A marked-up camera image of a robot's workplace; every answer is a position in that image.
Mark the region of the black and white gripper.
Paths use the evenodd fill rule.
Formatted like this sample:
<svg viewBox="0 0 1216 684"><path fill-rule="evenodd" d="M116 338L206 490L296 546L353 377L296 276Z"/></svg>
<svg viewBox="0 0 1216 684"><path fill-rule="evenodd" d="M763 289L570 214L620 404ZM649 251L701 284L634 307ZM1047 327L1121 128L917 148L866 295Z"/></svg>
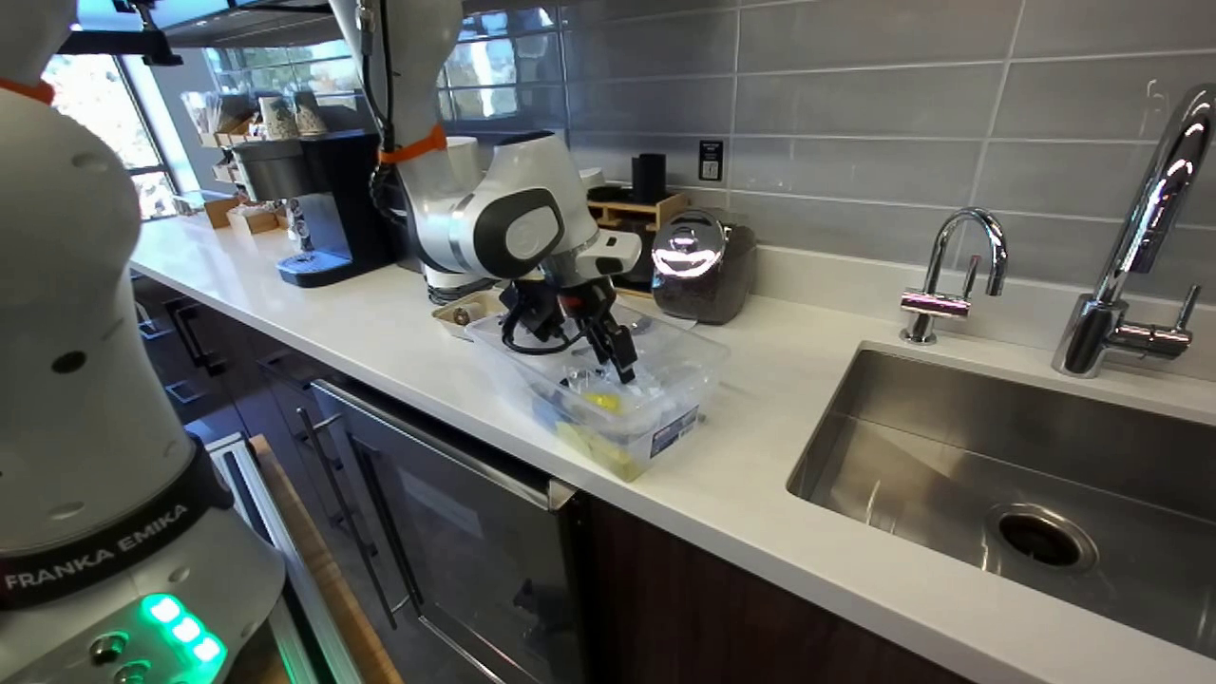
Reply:
<svg viewBox="0 0 1216 684"><path fill-rule="evenodd" d="M567 323L634 380L630 332L613 319L613 281L642 257L634 232L604 232L586 201L586 182L554 134L505 142L476 182L454 176L447 151L414 168L414 243L442 272L505 284L508 315L537 338Z"/></svg>

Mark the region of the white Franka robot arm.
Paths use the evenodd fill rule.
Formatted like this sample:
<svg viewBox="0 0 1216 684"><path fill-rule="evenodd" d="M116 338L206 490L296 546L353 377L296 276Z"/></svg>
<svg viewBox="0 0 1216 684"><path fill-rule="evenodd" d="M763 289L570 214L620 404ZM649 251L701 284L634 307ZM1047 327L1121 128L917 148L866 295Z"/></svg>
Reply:
<svg viewBox="0 0 1216 684"><path fill-rule="evenodd" d="M642 243L591 222L567 142L508 137L477 179L451 163L438 75L468 4L326 4L423 265L630 372L613 276ZM74 0L0 0L0 684L221 684L283 565L149 355L135 185L45 80L73 24Z"/></svg>

